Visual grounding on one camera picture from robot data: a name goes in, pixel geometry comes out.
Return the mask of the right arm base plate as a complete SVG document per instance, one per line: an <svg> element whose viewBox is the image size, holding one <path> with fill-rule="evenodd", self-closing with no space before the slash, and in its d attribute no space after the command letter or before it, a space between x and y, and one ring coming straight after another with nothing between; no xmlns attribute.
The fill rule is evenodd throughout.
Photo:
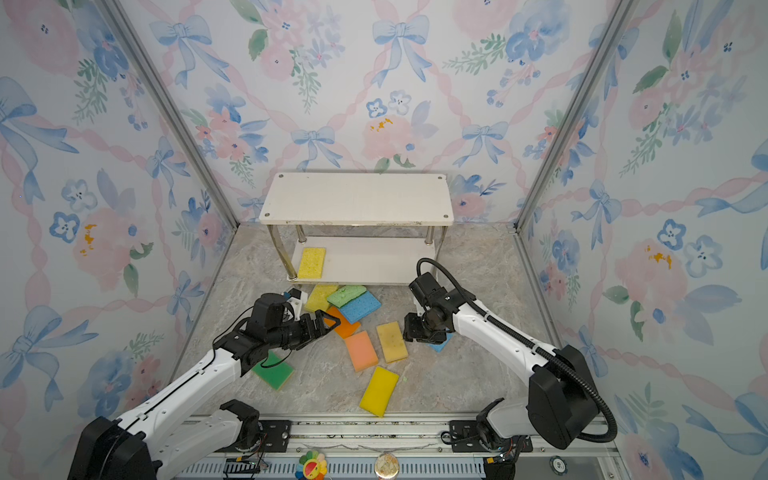
<svg viewBox="0 0 768 480"><path fill-rule="evenodd" d="M533 451L529 436L501 438L489 426L476 420L451 420L448 429L440 434L440 440L454 453L508 455Z"/></svg>

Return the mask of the pale yellow worn sponge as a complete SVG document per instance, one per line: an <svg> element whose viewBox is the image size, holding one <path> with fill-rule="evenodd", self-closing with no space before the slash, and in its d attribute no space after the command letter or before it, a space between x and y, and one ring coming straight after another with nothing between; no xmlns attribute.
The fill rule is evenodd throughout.
<svg viewBox="0 0 768 480"><path fill-rule="evenodd" d="M387 363L394 363L408 357L405 341L397 322L378 325L376 330Z"/></svg>

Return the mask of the bright yellow sponge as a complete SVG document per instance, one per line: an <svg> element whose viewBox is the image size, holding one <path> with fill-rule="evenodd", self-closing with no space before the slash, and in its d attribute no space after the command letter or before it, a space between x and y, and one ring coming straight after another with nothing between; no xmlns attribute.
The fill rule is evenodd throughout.
<svg viewBox="0 0 768 480"><path fill-rule="evenodd" d="M326 249L323 247L306 247L302 250L298 279L316 280L323 276Z"/></svg>

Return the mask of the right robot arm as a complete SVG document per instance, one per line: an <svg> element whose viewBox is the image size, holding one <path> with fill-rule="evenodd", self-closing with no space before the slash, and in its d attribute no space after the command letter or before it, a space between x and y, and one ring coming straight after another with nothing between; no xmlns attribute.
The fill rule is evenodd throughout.
<svg viewBox="0 0 768 480"><path fill-rule="evenodd" d="M474 432L453 438L489 452L522 449L537 435L564 450L574 441L608 444L618 423L600 395L584 355L524 333L489 310L439 262L421 258L409 290L418 309L404 318L406 342L442 345L459 335L483 347L527 385L527 401L499 398L475 418Z"/></svg>

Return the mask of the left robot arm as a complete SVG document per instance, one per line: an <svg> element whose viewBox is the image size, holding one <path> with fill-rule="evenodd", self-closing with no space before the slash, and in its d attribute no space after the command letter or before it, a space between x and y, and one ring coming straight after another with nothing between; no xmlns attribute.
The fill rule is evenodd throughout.
<svg viewBox="0 0 768 480"><path fill-rule="evenodd" d="M259 411L243 401L229 400L193 425L187 421L254 367L274 368L268 360L272 350L301 350L341 324L323 310L302 308L296 296L261 295L167 387L114 420L91 421L78 440L69 478L172 479L222 448L246 456L263 450L269 435Z"/></svg>

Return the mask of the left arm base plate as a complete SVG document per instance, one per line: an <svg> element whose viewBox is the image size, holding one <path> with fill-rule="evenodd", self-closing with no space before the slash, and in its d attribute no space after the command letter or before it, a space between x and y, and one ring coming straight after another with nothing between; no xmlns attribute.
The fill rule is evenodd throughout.
<svg viewBox="0 0 768 480"><path fill-rule="evenodd" d="M250 422L241 428L232 444L217 453L286 453L292 425L287 419Z"/></svg>

